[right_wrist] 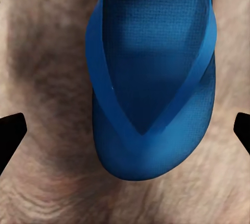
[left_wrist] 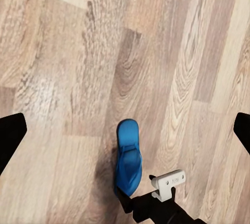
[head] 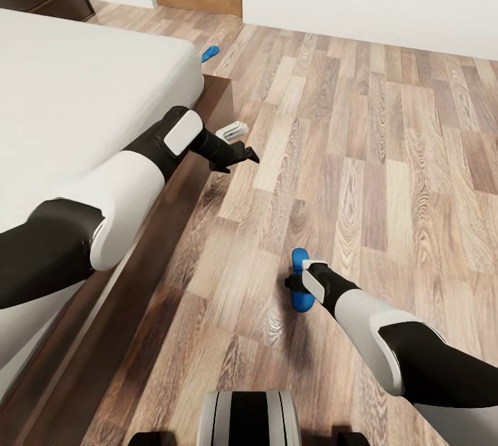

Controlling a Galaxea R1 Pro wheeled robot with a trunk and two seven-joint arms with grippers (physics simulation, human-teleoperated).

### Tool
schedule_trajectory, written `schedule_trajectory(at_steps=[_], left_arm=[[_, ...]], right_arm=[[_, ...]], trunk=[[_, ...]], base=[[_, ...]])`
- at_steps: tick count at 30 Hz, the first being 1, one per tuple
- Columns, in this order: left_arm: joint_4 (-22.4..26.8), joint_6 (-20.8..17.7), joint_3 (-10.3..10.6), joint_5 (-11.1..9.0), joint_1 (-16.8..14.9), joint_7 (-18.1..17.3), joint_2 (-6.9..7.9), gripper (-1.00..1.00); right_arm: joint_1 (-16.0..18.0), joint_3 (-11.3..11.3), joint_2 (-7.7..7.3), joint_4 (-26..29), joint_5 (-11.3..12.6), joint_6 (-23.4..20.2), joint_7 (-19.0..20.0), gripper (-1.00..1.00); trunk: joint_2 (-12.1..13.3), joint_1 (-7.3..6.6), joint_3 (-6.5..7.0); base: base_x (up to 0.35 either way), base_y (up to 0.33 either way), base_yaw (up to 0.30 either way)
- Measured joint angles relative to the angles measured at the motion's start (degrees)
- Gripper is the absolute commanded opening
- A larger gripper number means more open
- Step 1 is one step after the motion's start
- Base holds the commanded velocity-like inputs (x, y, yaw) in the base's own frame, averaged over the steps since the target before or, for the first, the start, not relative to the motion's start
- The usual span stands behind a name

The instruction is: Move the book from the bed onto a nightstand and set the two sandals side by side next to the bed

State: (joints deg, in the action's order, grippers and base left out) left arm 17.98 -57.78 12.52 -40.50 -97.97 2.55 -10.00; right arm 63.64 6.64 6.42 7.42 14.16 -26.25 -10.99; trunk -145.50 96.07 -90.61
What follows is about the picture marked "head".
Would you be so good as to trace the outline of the sandal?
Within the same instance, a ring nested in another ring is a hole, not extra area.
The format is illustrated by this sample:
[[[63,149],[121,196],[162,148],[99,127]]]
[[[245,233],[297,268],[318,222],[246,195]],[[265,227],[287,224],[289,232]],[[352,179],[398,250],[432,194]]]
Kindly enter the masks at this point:
[[[306,249],[296,248],[292,252],[293,258],[293,274],[303,276],[302,262],[309,260],[308,252]],[[291,301],[293,308],[299,313],[309,311],[315,302],[312,294],[304,292],[291,292]]]
[[[211,46],[205,53],[202,54],[202,63],[216,55],[219,52],[218,46]]]

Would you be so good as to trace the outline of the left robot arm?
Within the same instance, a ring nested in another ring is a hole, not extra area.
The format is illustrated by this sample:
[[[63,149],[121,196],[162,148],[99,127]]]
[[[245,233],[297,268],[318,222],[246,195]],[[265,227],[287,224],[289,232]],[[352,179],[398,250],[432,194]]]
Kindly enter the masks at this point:
[[[97,271],[118,264],[188,150],[230,173],[245,159],[237,121],[214,135],[194,110],[171,108],[108,161],[36,204],[0,234],[0,370]]]

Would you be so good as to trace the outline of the robot trunk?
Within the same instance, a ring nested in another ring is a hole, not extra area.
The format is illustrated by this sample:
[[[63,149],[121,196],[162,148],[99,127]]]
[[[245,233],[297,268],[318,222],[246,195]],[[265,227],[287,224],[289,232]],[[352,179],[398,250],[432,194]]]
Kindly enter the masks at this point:
[[[210,391],[196,446],[302,446],[288,391]]]

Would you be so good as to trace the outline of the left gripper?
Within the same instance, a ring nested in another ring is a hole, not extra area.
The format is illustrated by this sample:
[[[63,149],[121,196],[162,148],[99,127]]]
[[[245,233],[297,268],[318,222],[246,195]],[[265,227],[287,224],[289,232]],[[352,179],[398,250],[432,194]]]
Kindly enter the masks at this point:
[[[218,138],[218,147],[213,155],[207,157],[209,169],[222,173],[230,173],[228,166],[243,162],[245,159],[260,163],[259,158],[252,147],[245,148],[245,144],[240,140],[228,144],[225,140]]]

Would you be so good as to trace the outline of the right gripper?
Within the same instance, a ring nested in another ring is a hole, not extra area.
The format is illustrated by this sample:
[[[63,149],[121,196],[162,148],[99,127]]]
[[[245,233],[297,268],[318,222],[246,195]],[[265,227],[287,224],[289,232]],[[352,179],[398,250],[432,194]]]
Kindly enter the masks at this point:
[[[285,280],[285,287],[290,288],[291,292],[304,292],[310,294],[310,292],[304,287],[301,275],[290,275]]]

